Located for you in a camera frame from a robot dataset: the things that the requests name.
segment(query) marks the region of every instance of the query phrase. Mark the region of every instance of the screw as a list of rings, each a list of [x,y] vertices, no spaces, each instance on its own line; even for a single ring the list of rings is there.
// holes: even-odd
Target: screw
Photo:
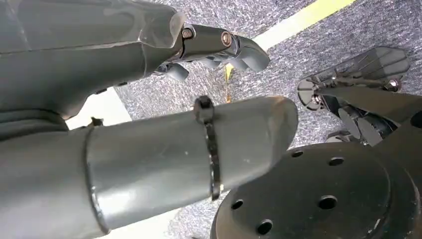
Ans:
[[[192,32],[192,30],[190,30],[189,28],[183,29],[182,31],[182,37],[183,38],[191,38],[194,36],[194,33]]]
[[[222,43],[225,47],[230,47],[231,46],[231,34],[227,31],[224,31],[221,34],[221,41],[222,41]]]

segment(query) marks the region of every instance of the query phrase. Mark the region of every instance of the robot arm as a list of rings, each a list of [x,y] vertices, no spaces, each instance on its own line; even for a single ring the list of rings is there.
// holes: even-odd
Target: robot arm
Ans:
[[[269,58],[247,38],[184,26],[171,7],[143,1],[0,7],[1,30],[14,46],[0,47],[4,238],[99,237],[215,199],[267,172],[293,140],[297,110],[283,97],[215,108],[202,102],[206,118],[185,112],[68,131],[64,120],[108,87],[151,74],[184,78],[178,63],[185,61],[260,71]]]

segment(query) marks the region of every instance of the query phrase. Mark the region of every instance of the black circular base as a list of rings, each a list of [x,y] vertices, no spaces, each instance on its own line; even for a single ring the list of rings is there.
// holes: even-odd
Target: black circular base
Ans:
[[[372,148],[309,145],[232,190],[211,239],[412,238],[418,201],[406,172]]]

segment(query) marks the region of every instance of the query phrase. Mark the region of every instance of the bolt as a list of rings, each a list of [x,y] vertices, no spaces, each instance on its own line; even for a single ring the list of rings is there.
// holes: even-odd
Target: bolt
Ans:
[[[312,103],[319,105],[321,103],[322,99],[321,99],[321,96],[313,95],[311,97],[311,101],[312,101]]]
[[[391,92],[397,92],[401,89],[401,84],[400,81],[398,80],[390,80],[385,86],[384,88],[387,91],[391,91]]]
[[[221,34],[221,41],[225,47],[231,46],[231,34],[227,31]]]
[[[194,36],[194,33],[192,32],[192,30],[190,30],[189,28],[183,29],[182,31],[182,37],[183,38],[191,38]]]

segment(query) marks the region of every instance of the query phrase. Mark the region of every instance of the gray plastic cover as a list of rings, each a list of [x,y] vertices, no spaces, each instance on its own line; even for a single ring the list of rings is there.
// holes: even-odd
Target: gray plastic cover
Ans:
[[[0,53],[134,42],[172,48],[185,20],[142,0],[0,0]]]

